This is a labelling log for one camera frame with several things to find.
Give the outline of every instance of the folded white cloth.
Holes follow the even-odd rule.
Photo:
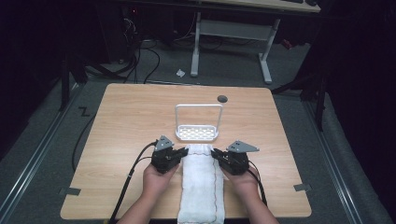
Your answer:
[[[224,223],[223,173],[209,144],[186,146],[182,160],[183,191],[177,223]]]

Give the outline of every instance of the gray carpet floor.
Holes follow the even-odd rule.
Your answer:
[[[188,41],[182,44],[183,46],[174,45],[172,48],[155,42],[144,44],[146,48],[154,46],[152,50],[155,50],[161,59],[159,67],[149,77],[148,83],[171,82],[274,89],[294,79],[309,50],[309,46],[287,50],[282,46],[274,45],[268,58],[274,82],[272,85],[266,85],[263,82],[258,56],[250,51],[254,51],[256,49],[254,45],[260,43],[245,46],[248,49],[247,52],[234,50],[232,43],[216,50],[202,49],[198,77],[189,76],[192,46],[188,45]],[[139,83],[144,80],[157,62],[158,58],[153,52],[147,49],[141,50],[140,63],[137,66]],[[113,70],[121,67],[116,63],[106,66]],[[185,71],[186,76],[176,76],[178,69]],[[127,83],[134,82],[133,76],[131,75]],[[90,128],[83,133],[77,145],[77,153],[73,158],[73,150],[78,137],[97,111],[106,85],[111,82],[115,80],[90,76],[88,83],[78,88],[80,91],[73,91],[78,92],[76,98],[65,114],[58,131],[53,135],[46,156],[22,194],[8,223],[103,223],[103,220],[63,220],[60,217],[60,211],[64,196],[60,195],[59,191],[70,185],[73,178],[72,161],[78,163]],[[351,223],[326,165],[322,143],[315,126],[312,125],[312,118],[307,113],[304,103],[300,101],[298,92],[287,91],[275,95],[274,98],[301,178],[305,184],[312,187],[306,193],[312,207],[310,217],[279,218],[278,220],[280,223]],[[60,99],[61,87],[58,84],[33,114],[19,140],[1,161],[0,202],[7,199],[21,172],[58,114]],[[81,107],[87,108],[88,117],[81,116]],[[350,195],[359,209],[361,223],[392,223],[353,155],[332,110],[329,97],[326,99],[323,127],[324,132],[321,134],[326,137],[334,159],[348,185]]]

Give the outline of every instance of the tape piece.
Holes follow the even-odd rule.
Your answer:
[[[312,187],[309,184],[307,184],[307,185],[306,184],[299,184],[299,185],[294,185],[294,189],[296,191],[304,190],[305,192],[308,192],[309,190],[312,189]]]
[[[78,196],[79,193],[81,192],[81,189],[73,189],[73,188],[61,188],[61,190],[59,190],[59,195],[76,195]]]

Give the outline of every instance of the light wood tabletop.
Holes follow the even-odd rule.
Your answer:
[[[281,0],[201,0],[202,2],[240,5],[244,7],[264,7],[298,12],[320,12],[318,5],[311,7],[306,2],[293,3]]]
[[[218,138],[210,142],[225,150],[235,140],[260,149],[248,153],[260,171],[265,196],[276,217],[308,217],[311,208],[290,151],[271,92],[265,88],[110,84],[83,149],[71,188],[78,196],[66,195],[64,219],[110,218],[125,179],[143,147],[165,135],[174,148],[188,143],[177,140],[175,106],[219,104],[225,95]],[[150,156],[149,148],[144,156]],[[150,159],[139,162],[117,217],[121,217],[142,191],[143,170]],[[153,218],[177,218],[181,198],[182,164],[156,205]],[[226,217],[246,217],[229,180],[224,179]]]

